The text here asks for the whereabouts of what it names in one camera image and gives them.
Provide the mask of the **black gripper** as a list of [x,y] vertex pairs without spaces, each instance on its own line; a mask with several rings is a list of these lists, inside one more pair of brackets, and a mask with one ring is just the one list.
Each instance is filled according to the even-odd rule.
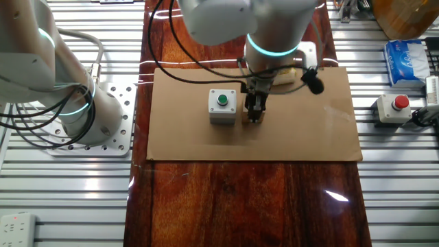
[[[273,85],[273,79],[246,78],[241,83],[241,93],[246,95],[269,95]],[[265,104],[264,96],[247,96],[246,104],[248,107],[248,121],[258,123],[263,120],[264,110],[260,105]]]

